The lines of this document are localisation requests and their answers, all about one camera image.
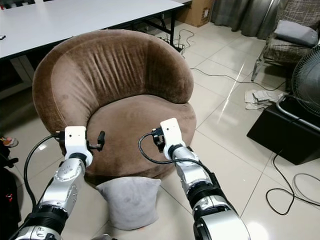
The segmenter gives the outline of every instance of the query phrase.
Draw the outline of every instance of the gray curtain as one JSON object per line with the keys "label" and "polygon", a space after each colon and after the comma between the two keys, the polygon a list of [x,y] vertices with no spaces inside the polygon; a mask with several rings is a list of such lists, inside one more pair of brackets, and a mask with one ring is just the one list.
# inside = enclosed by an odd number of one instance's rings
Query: gray curtain
{"label": "gray curtain", "polygon": [[287,0],[215,0],[211,22],[266,39],[275,29],[279,2]]}

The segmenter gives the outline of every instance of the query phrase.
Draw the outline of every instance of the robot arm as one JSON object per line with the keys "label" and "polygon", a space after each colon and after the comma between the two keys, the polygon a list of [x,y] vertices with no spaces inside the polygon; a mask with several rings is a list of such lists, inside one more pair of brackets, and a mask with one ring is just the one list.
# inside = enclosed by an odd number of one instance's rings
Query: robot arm
{"label": "robot arm", "polygon": [[55,172],[44,191],[36,210],[30,213],[16,240],[60,240],[61,232],[70,216],[84,183],[86,168],[93,160],[90,149],[102,150],[105,133],[98,137],[98,145],[89,145],[84,126],[68,126],[58,140],[65,142],[65,161]]}
{"label": "robot arm", "polygon": [[[198,156],[187,147],[177,119],[171,118],[152,130],[153,141],[168,160]],[[175,163],[182,188],[193,212],[196,240],[250,240],[246,225],[227,200],[214,173],[190,161]]]}

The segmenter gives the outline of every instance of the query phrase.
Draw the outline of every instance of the gray pillow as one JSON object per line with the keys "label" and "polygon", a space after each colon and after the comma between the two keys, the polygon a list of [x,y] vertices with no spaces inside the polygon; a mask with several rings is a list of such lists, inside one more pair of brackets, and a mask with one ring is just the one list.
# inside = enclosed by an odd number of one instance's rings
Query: gray pillow
{"label": "gray pillow", "polygon": [[108,202],[109,221],[121,230],[142,228],[158,219],[156,211],[160,179],[120,177],[106,181],[96,189]]}
{"label": "gray pillow", "polygon": [[274,33],[279,39],[311,48],[318,43],[315,30],[292,21],[280,20]]}

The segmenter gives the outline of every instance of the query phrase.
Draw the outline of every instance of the chair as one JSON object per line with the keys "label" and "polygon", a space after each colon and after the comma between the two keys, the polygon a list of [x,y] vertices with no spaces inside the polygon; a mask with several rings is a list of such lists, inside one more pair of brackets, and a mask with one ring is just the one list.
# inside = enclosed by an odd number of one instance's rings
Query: chair
{"label": "chair", "polygon": [[[318,30],[320,26],[319,0],[280,0],[274,30],[279,20],[296,22]],[[310,47],[278,39],[273,32],[266,40],[265,47],[254,64],[251,81],[255,80],[264,63],[293,69],[310,50]]]}
{"label": "chair", "polygon": [[[175,117],[190,144],[196,129],[188,103],[192,91],[192,73],[175,49],[129,30],[100,30],[62,42],[41,61],[33,80],[35,108],[49,132],[86,126],[88,140],[96,143],[105,131],[103,151],[94,152],[85,174],[94,185],[170,173],[172,164],[157,165],[142,157],[138,139]],[[165,160],[151,137],[142,147],[152,158]]]}

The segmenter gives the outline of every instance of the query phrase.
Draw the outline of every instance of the round armchair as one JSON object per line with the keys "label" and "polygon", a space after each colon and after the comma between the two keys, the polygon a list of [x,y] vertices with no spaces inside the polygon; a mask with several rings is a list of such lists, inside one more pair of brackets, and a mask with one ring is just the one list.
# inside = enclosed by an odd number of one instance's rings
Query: round armchair
{"label": "round armchair", "polygon": [[[192,73],[175,49],[129,30],[100,30],[62,42],[41,61],[33,80],[34,104],[49,132],[86,126],[88,140],[95,143],[105,131],[104,148],[94,152],[85,174],[95,185],[124,176],[168,174],[173,165],[145,160],[138,139],[174,117],[190,144],[196,128],[188,103],[192,91]],[[165,160],[152,139],[143,147],[152,158]]]}

